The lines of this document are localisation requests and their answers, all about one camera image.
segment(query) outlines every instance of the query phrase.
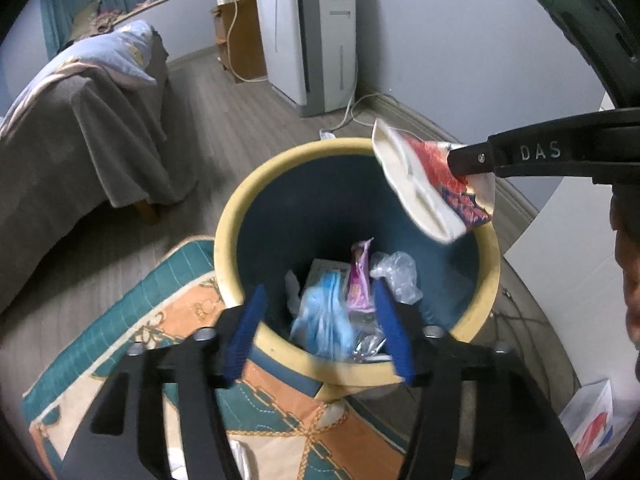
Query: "wooden floor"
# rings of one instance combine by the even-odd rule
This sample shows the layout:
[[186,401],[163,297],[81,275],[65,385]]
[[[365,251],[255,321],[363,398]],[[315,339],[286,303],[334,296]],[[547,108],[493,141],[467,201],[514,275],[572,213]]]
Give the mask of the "wooden floor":
[[[0,402],[32,456],[34,447],[22,419],[20,398],[56,355],[173,245],[190,235],[214,234],[226,200],[252,170],[283,150],[317,140],[318,130],[338,123],[341,116],[342,112],[334,112],[301,120],[267,83],[231,83],[213,54],[172,68],[162,118],[171,139],[188,140],[174,149],[181,150],[183,163],[197,165],[196,188],[182,203],[163,208],[161,222],[153,226],[143,224],[132,207],[100,206],[43,259],[0,316]],[[361,118],[370,122],[372,115],[364,113]],[[369,136],[370,128],[351,123],[337,135]],[[503,251],[524,229],[522,218],[500,199],[494,225]],[[550,393],[554,408],[560,410],[575,387],[564,350],[504,260],[500,282],[514,301],[499,293],[494,310],[534,321],[495,317],[477,340],[492,344],[498,335],[518,348],[543,391]],[[414,392],[396,388],[363,397],[381,418],[409,433]]]

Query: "wooden leg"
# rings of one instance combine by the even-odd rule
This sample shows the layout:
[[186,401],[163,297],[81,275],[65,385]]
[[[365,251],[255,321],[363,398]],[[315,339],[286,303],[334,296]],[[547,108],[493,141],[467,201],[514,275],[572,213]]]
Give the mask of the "wooden leg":
[[134,207],[145,224],[153,225],[160,221],[160,213],[158,212],[157,205],[151,205],[146,200],[141,200],[140,202],[136,202]]

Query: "gray blanket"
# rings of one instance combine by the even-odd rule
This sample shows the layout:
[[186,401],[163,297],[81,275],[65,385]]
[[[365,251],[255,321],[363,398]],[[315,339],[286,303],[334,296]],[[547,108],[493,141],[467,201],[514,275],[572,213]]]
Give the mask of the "gray blanket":
[[161,155],[165,60],[158,37],[146,70],[158,85],[138,91],[98,69],[55,83],[0,139],[0,312],[100,203],[169,204],[193,187],[193,175],[170,175]]

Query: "rug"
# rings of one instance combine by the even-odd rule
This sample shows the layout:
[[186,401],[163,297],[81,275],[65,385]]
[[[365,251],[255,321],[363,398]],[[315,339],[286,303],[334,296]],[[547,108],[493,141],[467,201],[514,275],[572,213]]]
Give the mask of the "rug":
[[[184,340],[214,325],[225,308],[213,268],[213,239],[188,238],[135,288],[64,349],[24,394],[22,408],[52,478],[98,390],[126,349]],[[407,442],[349,399],[326,403],[306,396],[256,364],[219,390],[227,434],[245,444],[260,480],[392,480]],[[181,447],[174,384],[164,390],[168,447]],[[466,468],[456,466],[454,478]]]

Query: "bolt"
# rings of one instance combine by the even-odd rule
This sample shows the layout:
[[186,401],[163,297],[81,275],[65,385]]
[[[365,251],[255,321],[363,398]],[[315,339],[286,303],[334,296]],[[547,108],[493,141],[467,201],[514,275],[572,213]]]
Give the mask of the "bolt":
[[437,325],[428,325],[422,329],[425,337],[430,339],[442,339],[446,334],[445,330]]
[[216,336],[216,331],[213,330],[210,326],[204,326],[196,330],[196,333],[193,335],[193,338],[196,341],[208,341],[209,339],[213,339]]
[[494,351],[497,354],[508,354],[511,351],[511,347],[503,341],[498,341],[495,344]]
[[129,347],[129,349],[127,350],[127,354],[128,355],[140,355],[142,353],[144,353],[146,350],[146,346],[144,343],[141,342],[137,342],[137,343],[133,343],[133,345],[131,345]]

